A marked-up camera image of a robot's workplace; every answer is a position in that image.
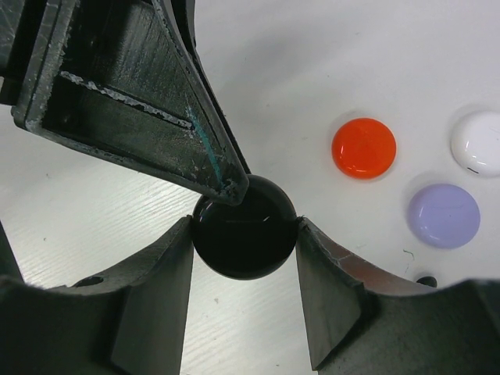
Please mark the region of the orange earbud charging case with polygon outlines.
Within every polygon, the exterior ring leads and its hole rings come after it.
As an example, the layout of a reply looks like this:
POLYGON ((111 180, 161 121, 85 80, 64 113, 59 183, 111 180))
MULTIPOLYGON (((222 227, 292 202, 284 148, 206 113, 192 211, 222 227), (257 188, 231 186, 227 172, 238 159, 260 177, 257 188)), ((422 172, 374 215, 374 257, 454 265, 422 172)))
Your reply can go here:
POLYGON ((397 142, 391 130, 372 118, 343 124, 333 136, 331 155, 345 175, 371 180, 386 173, 395 161, 397 142))

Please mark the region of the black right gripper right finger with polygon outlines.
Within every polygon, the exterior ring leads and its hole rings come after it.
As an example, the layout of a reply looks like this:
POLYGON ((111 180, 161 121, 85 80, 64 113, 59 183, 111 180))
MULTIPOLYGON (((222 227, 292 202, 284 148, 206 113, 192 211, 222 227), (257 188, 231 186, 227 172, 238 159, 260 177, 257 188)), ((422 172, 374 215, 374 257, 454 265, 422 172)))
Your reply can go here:
POLYGON ((497 280, 418 284, 358 257, 306 218, 296 258, 317 373, 498 373, 497 280))

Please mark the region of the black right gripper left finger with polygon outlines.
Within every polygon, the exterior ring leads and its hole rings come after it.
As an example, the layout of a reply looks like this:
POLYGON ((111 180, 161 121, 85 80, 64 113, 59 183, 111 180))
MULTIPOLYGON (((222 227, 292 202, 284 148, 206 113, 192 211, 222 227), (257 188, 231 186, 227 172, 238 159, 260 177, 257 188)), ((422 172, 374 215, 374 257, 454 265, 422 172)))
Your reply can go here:
POLYGON ((23 280, 1 239, 4 374, 177 374, 191 286, 190 220, 71 287, 23 280))

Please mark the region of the white earbud charging case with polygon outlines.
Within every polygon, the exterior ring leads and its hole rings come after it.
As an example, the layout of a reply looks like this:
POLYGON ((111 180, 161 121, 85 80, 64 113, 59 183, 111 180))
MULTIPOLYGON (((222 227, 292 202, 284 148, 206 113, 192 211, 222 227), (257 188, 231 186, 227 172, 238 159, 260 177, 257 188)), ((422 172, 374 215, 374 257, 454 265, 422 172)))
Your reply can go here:
POLYGON ((453 158, 479 177, 499 176, 499 113, 476 111, 462 117, 452 130, 453 158))

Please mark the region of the lilac earbud charging case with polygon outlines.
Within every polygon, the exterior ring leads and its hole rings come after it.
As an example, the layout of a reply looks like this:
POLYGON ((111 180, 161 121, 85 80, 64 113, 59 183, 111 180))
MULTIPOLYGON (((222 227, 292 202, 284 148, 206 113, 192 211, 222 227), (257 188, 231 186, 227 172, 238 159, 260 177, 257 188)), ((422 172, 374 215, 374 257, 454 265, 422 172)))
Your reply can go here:
POLYGON ((406 219, 409 229, 423 243, 454 249, 476 236, 481 215, 468 191, 454 184, 430 184, 410 199, 406 219))

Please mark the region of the black earbud charging case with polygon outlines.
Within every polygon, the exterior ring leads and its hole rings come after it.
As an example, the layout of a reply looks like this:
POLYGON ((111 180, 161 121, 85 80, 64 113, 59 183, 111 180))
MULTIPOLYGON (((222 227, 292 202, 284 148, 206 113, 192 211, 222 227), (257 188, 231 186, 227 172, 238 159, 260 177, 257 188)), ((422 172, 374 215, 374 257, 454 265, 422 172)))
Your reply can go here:
POLYGON ((295 247, 298 217, 290 198, 274 182, 250 175, 240 205, 201 197, 193 212, 196 252, 215 272, 254 280, 280 268, 295 247))

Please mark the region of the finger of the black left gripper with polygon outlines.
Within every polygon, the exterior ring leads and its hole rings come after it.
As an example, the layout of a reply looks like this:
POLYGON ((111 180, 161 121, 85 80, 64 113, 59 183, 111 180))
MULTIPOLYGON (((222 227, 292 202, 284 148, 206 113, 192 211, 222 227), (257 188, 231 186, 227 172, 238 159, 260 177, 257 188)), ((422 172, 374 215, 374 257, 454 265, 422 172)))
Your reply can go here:
POLYGON ((2 2, 1 102, 27 132, 217 202, 248 189, 193 1, 2 2))
POLYGON ((177 22, 177 27, 180 31, 180 36, 183 40, 184 46, 189 53, 192 62, 195 65, 195 69, 198 71, 201 77, 204 88, 207 90, 209 97, 214 105, 214 108, 222 121, 223 128, 229 137, 230 144, 236 152, 236 155, 243 167, 243 170, 250 174, 251 170, 243 156, 238 142, 227 122, 225 114, 218 103, 216 96, 212 90, 209 80, 205 74, 202 66, 202 62, 198 55, 196 49, 196 37, 195 37, 195 0, 171 0, 171 5, 173 9, 174 18, 177 22))

